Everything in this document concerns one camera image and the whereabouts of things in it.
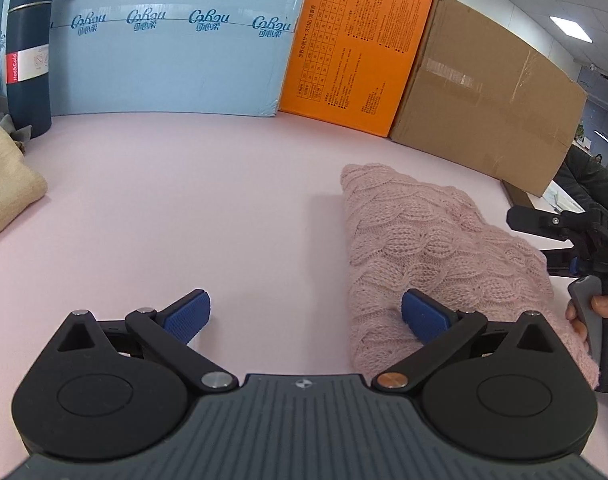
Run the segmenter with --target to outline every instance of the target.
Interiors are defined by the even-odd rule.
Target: gray ribbed panel
[[[140,455],[72,465],[33,456],[9,480],[598,480],[577,456],[510,465],[437,438],[402,397],[357,375],[250,376],[205,397],[178,433]]]

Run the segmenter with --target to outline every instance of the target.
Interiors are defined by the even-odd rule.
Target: human hand
[[[591,308],[600,316],[608,319],[608,296],[594,296],[591,300]],[[566,319],[571,323],[575,333],[577,333],[580,339],[584,342],[584,347],[588,350],[588,343],[586,341],[588,330],[586,329],[586,325],[578,319],[577,310],[575,309],[573,301],[568,302],[565,316]]]

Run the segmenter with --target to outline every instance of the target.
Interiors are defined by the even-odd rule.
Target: triangular hole
[[[524,331],[524,335],[520,342],[517,343],[517,348],[523,350],[535,350],[537,352],[552,352],[546,336],[537,325],[528,325]]]
[[[81,350],[84,348],[93,348],[95,343],[90,338],[86,325],[79,323],[74,324],[71,330],[66,334],[66,338],[59,345],[60,352],[69,352],[71,350]]]

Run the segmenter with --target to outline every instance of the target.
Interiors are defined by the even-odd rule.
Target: folded sweater
[[[546,260],[522,238],[487,224],[455,187],[423,184],[380,164],[341,172],[349,243],[351,353],[370,380],[421,348],[402,321],[403,293],[418,288],[456,310],[515,321],[539,310],[588,383],[598,367],[561,313],[551,308]]]
[[[24,165],[20,149],[0,126],[0,232],[47,189],[44,178]]]

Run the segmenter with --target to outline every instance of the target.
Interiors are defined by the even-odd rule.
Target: metal pin
[[[387,372],[377,377],[377,384],[389,390],[396,390],[408,384],[408,377],[398,372]]]
[[[202,375],[201,382],[209,388],[225,388],[233,384],[233,376],[227,372],[209,372]]]

